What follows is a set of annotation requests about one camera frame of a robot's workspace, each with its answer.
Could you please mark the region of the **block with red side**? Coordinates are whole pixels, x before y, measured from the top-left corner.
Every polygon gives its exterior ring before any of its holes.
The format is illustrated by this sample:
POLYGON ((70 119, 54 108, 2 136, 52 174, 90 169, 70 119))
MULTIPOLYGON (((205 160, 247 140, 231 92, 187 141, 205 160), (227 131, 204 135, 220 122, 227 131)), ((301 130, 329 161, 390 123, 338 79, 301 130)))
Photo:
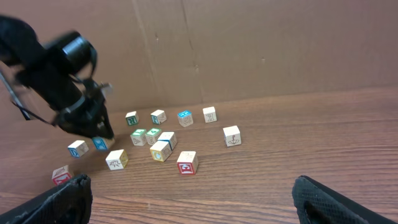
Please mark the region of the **block with red side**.
POLYGON ((52 181, 55 185, 63 184, 74 177, 73 171, 69 168, 69 165, 65 165, 58 169, 55 169, 52 173, 52 181))

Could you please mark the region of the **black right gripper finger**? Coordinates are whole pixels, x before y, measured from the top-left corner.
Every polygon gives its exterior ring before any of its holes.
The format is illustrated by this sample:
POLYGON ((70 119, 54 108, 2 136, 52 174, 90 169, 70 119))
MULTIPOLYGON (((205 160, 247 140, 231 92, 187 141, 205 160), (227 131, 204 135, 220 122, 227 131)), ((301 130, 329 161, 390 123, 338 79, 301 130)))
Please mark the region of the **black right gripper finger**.
POLYGON ((295 180, 292 197, 300 224, 397 224, 306 175, 295 180))

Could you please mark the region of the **block with yellow C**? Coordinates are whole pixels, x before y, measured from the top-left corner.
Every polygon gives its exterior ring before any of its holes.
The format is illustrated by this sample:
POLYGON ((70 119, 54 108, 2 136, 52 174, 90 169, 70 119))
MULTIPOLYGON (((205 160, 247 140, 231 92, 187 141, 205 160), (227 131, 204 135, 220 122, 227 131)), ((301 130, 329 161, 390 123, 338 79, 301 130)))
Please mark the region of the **block with yellow C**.
POLYGON ((150 154, 153 160, 164 162, 172 154, 172 150, 167 141, 157 141, 150 147, 150 154))

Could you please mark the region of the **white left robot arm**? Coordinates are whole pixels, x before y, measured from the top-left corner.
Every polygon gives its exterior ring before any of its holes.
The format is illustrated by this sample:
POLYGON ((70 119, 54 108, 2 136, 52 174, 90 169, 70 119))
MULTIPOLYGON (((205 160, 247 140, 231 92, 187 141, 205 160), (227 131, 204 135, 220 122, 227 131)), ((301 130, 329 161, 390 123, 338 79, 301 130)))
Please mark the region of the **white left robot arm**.
MULTIPOLYGON (((88 64, 95 73, 98 54, 75 30, 42 45, 33 28, 1 16, 1 62, 21 65, 15 81, 36 91, 56 113, 49 122, 87 138, 112 139, 103 89, 92 76, 78 72, 88 64)), ((91 179, 80 174, 1 215, 1 223, 88 223, 93 196, 91 179)))

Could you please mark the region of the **block with blue H side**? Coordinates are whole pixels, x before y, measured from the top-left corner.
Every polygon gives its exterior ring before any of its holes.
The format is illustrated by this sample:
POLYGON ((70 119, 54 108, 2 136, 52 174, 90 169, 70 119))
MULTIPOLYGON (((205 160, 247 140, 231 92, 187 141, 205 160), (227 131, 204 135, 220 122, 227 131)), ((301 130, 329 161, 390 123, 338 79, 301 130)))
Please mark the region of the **block with blue H side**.
POLYGON ((95 148, 100 151, 109 150, 115 142, 114 138, 106 139, 102 137, 94 137, 91 140, 93 141, 95 148))

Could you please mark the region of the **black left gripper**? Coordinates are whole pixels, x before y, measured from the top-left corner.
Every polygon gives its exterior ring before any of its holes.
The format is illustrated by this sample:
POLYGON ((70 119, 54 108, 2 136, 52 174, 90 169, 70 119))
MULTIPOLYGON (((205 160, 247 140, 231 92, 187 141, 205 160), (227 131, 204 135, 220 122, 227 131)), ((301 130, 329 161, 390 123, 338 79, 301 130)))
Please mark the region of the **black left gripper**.
MULTIPOLYGON (((70 134, 113 139, 114 132, 103 92, 109 84, 97 84, 92 78, 77 81, 85 87, 82 96, 76 103, 57 111, 51 124, 70 134)), ((80 174, 1 214, 1 223, 87 224, 91 217, 92 203, 91 179, 86 174, 80 174)))

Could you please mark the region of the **block with red G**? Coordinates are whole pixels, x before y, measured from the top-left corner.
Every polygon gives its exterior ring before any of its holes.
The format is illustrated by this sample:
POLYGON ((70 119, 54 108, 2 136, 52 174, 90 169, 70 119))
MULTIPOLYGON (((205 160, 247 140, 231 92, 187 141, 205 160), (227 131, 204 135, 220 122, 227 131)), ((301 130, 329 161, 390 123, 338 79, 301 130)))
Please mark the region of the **block with red G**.
POLYGON ((199 162, 196 151, 182 151, 177 159, 177 167, 182 175, 195 175, 198 165, 199 162))

